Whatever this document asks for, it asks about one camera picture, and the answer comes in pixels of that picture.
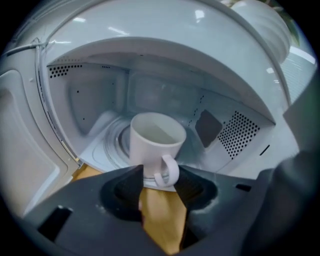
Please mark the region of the white cup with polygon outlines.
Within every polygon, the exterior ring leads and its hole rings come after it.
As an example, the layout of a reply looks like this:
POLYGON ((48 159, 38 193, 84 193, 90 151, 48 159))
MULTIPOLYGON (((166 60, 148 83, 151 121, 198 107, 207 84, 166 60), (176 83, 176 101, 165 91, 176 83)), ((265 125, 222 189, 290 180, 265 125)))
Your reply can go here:
POLYGON ((129 160, 143 165, 143 177, 154 179, 158 188, 175 185, 180 176, 176 156, 186 141, 185 128, 174 118, 143 112, 130 122, 129 160))

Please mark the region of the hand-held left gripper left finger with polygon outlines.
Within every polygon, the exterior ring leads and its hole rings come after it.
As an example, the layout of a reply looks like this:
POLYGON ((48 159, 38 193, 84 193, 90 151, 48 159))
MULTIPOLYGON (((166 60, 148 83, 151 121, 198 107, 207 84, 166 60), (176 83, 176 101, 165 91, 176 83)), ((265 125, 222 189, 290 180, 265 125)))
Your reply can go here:
POLYGON ((24 221, 52 254, 165 256, 143 230, 142 188, 142 165, 83 178, 43 200, 24 221))

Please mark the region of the white microwave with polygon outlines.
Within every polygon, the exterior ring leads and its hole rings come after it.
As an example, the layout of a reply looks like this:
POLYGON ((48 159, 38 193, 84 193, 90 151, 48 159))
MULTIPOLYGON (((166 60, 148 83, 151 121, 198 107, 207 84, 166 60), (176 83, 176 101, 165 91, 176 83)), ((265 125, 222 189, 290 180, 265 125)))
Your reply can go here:
POLYGON ((254 179, 300 152, 285 112, 318 66, 280 0, 44 0, 0 52, 6 203, 127 167, 144 112, 183 125, 179 164, 254 179))

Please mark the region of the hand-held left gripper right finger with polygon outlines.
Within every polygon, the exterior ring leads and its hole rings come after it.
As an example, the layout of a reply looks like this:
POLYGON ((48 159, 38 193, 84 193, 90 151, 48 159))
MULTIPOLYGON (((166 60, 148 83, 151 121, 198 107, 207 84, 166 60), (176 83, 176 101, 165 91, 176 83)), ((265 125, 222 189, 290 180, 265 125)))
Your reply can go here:
POLYGON ((320 76, 284 118, 300 152, 256 179, 180 167, 184 256, 320 256, 320 76))

